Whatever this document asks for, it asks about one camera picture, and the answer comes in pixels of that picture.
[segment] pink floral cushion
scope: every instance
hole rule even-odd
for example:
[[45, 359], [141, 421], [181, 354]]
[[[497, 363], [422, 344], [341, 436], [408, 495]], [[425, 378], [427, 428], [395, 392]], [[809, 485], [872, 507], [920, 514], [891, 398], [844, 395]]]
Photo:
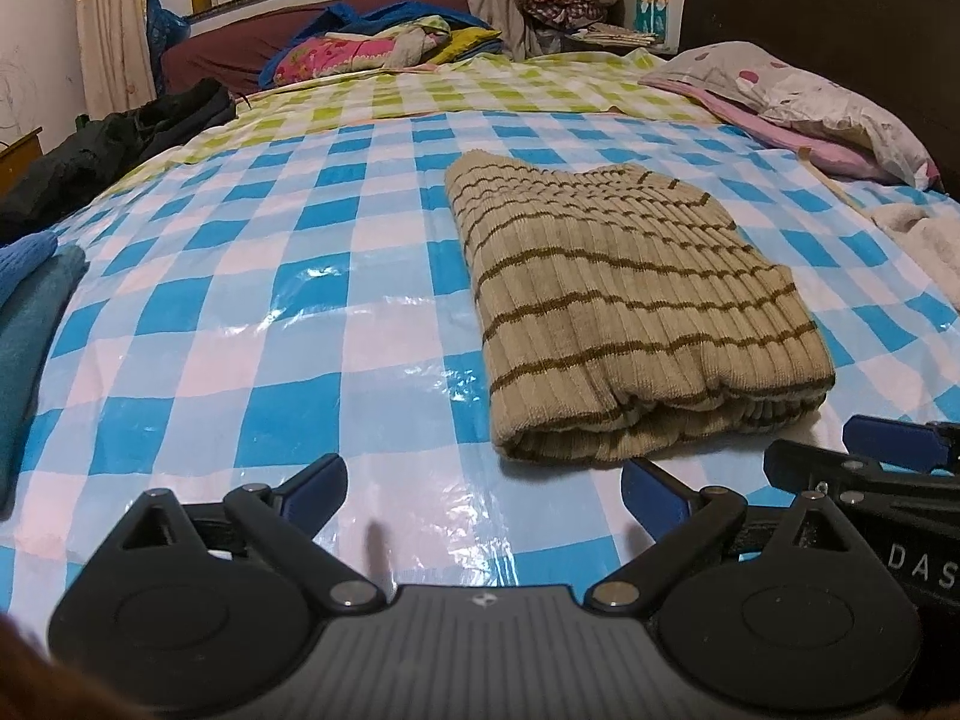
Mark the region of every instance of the pink floral cushion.
[[641, 80], [641, 83], [656, 89], [662, 89], [664, 92], [674, 92], [692, 100], [697, 100], [717, 119], [740, 127], [765, 146], [786, 148], [795, 154], [801, 148], [809, 148], [810, 162], [813, 162], [827, 175], [859, 178], [877, 181], [882, 184], [899, 183], [899, 179], [877, 165], [877, 161], [865, 149], [864, 151], [858, 151], [852, 146], [844, 146], [843, 143], [834, 143], [823, 138], [803, 135], [803, 133], [796, 132], [793, 129], [778, 127], [736, 103], [730, 103], [728, 100], [688, 83], [666, 79], [650, 79], [647, 76]]
[[392, 37], [368, 40], [310, 38], [283, 57], [277, 66], [274, 82], [277, 86], [286, 86], [324, 76], [376, 69], [383, 66], [396, 42]]

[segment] wooden bed frame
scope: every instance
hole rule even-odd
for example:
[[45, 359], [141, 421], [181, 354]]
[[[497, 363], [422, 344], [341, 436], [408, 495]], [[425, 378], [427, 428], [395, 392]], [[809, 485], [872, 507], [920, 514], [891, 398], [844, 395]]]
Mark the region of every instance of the wooden bed frame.
[[727, 40], [896, 114], [960, 199], [960, 0], [685, 0], [680, 50]]

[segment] plastic sheet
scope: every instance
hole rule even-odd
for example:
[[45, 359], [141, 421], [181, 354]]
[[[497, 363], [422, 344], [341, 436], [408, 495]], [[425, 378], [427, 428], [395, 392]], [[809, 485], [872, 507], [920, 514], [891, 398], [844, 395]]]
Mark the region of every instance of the plastic sheet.
[[[960, 419], [957, 314], [880, 231], [795, 158], [731, 127], [466, 112], [344, 127], [173, 167], [64, 225], [91, 269], [38, 396], [0, 607], [42, 632], [66, 583], [142, 490], [217, 500], [329, 451], [347, 503], [319, 543], [390, 589], [572, 584], [648, 539], [615, 470], [542, 469], [488, 442], [486, 375], [443, 170], [469, 148], [544, 167], [637, 160], [717, 196], [789, 265], [837, 386], [789, 437], [841, 447], [852, 413]], [[952, 201], [853, 184], [865, 203]], [[693, 488], [784, 502], [770, 437], [659, 458]]]

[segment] black jacket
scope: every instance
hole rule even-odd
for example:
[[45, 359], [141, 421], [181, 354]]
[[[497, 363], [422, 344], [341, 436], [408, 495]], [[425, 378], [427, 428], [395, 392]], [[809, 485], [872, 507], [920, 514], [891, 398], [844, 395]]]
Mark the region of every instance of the black jacket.
[[90, 122], [32, 162], [0, 197], [0, 245], [57, 223], [137, 165], [235, 118], [236, 105], [227, 88], [204, 79], [180, 95], [165, 95], [136, 111]]

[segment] striped knit sweater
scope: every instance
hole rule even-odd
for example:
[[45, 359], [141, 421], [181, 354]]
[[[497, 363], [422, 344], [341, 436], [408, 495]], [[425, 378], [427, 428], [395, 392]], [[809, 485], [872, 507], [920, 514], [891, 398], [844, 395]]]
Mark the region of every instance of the striped knit sweater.
[[618, 463], [774, 430], [833, 386], [789, 269], [709, 194], [633, 165], [575, 175], [483, 151], [449, 168], [446, 192], [501, 454]]

